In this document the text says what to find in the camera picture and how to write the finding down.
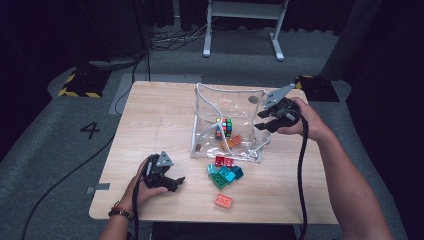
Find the equipment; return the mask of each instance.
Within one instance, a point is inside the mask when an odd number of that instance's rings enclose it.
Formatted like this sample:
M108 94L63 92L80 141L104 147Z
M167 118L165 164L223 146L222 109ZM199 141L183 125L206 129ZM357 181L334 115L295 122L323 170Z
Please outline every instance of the equipment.
M285 97L285 95L294 87L294 84L290 84L267 94L267 99L264 105L265 110L259 112L258 116L260 118L272 116L274 119L267 123L255 124L257 129L267 129L269 132L274 133L280 127L290 127L299 121L299 106Z
M184 182L185 177L177 180L165 177L165 173L173 165L174 163L164 151L160 155L150 155L141 173L146 186L148 188L166 187L168 191L175 192L178 185Z

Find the bracelet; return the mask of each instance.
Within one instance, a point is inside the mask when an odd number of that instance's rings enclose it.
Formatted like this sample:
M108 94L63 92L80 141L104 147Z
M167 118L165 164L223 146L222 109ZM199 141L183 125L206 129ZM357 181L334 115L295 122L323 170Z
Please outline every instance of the bracelet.
M131 211L127 211L123 208L119 208L116 205L118 205L119 201L115 203L115 206L113 206L110 210L110 212L108 213L109 217L111 217L112 215L121 215L124 216L126 218L128 218L128 220L131 222L132 220L134 220L134 213L132 213Z

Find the gray carpet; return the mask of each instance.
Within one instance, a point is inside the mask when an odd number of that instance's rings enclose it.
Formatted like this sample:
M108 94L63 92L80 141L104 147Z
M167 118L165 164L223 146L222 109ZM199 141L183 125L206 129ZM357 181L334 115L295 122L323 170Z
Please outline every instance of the gray carpet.
M196 76L206 84L281 87L292 83L297 75L319 74L337 40L331 33L282 32L279 41L285 61L278 62L268 38L270 31L214 34L210 58L202 57L202 38L178 50L153 51L151 73ZM109 112L117 97L121 96L121 80L128 81L131 69L111 74L103 98L58 97L71 71L52 80L48 91L53 100L0 164L0 208L3 209L0 239L20 238L31 209L43 194L101 149L116 131L120 115ZM145 71L144 64L140 64L137 78L145 76ZM395 239L407 239L393 198L370 162L351 122L344 102L350 91L349 85L343 81L333 82L333 85L340 102L311 102L311 105L334 129L348 154L369 180ZM97 123L100 132L89 140L89 133L80 129L92 122ZM29 222L26 239L98 238L106 221L89 217L92 195L87 194L86 189L98 183L109 148L110 145L44 198ZM150 224L142 224L141 239L149 239ZM341 231L337 225L310 225L306 239L341 239Z

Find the clear plastic bag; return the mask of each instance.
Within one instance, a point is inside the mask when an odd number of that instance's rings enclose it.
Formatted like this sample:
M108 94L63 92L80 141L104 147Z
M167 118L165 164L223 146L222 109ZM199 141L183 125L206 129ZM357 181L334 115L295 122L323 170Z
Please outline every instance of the clear plastic bag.
M266 94L265 90L223 90L198 83L191 157L228 156L260 163L271 134L254 125L267 120L257 117ZM223 119L230 119L231 126L225 126ZM228 132L231 136L223 137Z

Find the hand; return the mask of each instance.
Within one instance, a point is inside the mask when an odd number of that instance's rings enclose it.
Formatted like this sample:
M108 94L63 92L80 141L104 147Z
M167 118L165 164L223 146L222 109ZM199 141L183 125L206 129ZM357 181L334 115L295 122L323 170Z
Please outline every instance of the hand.
M331 130L327 127L327 125L322 121L321 117L318 113L307 103L305 103L302 99L294 97L291 98L293 102L295 102L299 108L303 117L308 121L309 125L309 133L308 137L314 141L319 140L324 134L327 132L331 132ZM300 134L303 135L303 124L302 120L291 126L291 127L281 127L277 130L280 134Z
M147 159L145 159L140 166L138 167L137 174L131 179L130 183L128 184L127 189L125 190L124 195L122 196L121 201L119 202L118 206L122 207L124 209L127 209L129 211L132 210L132 194L135 187L135 184L138 180L138 177L141 174L141 171L143 169L144 164L146 164ZM148 188L144 181L140 182L140 186L138 189L138 196L137 196L137 207L143 206L150 198L160 195L164 192L167 192L168 189L166 187L158 187L158 188Z

